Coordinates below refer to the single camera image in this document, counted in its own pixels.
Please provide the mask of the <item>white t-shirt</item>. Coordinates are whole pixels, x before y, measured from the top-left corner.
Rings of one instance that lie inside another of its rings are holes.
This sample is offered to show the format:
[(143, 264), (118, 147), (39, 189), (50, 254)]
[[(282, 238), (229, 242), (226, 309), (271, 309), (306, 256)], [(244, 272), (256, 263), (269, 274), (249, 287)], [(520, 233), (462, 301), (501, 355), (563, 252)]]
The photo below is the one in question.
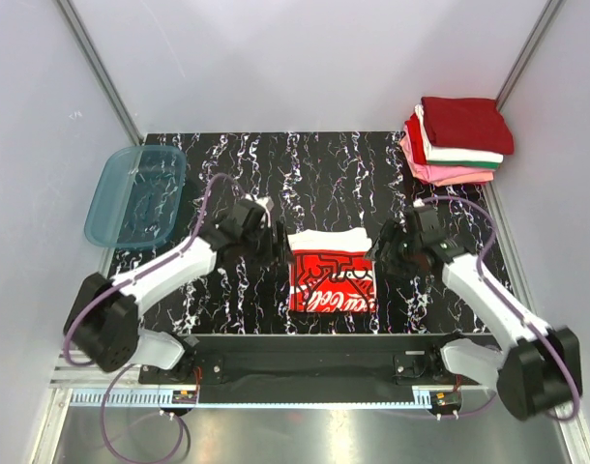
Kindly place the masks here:
[(376, 276), (366, 258), (372, 240), (363, 227), (342, 232), (305, 230), (288, 236), (288, 309), (300, 313), (373, 313)]

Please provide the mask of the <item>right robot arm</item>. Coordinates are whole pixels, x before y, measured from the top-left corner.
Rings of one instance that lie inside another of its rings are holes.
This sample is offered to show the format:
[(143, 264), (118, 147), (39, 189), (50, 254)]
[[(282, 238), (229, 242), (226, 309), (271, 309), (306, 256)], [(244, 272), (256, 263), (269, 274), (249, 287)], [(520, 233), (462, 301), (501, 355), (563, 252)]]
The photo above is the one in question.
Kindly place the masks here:
[(425, 353), (428, 378), (442, 384), (466, 377), (495, 392), (520, 421), (550, 415), (566, 403), (573, 420), (582, 397), (575, 333), (552, 328), (526, 308), (492, 276), (482, 255), (447, 234), (427, 202), (414, 203), (406, 217), (404, 226), (386, 220), (366, 257), (388, 276), (431, 272), (467, 303), (497, 343), (488, 348), (460, 333), (443, 336)]

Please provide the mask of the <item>teal plastic bin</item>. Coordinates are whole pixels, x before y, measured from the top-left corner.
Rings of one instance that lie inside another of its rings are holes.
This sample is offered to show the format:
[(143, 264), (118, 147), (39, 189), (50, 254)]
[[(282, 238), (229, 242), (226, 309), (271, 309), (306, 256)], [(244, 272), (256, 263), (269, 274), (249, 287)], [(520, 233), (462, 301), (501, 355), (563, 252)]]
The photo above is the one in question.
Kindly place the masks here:
[(187, 171), (172, 146), (122, 149), (106, 162), (85, 224), (96, 247), (143, 250), (164, 245), (178, 213)]

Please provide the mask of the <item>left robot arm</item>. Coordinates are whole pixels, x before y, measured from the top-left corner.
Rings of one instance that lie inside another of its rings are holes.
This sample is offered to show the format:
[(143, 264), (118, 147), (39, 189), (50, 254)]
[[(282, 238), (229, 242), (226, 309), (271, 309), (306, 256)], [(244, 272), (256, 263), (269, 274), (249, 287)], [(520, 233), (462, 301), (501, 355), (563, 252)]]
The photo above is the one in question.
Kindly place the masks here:
[(105, 373), (141, 364), (160, 369), (172, 382), (187, 381), (194, 370), (189, 343), (142, 329), (139, 321), (183, 285), (239, 259), (262, 265), (288, 261), (287, 235), (281, 222), (271, 220), (273, 207), (269, 197), (245, 197), (197, 235), (132, 271), (113, 278), (87, 276), (65, 323), (64, 345), (75, 345)]

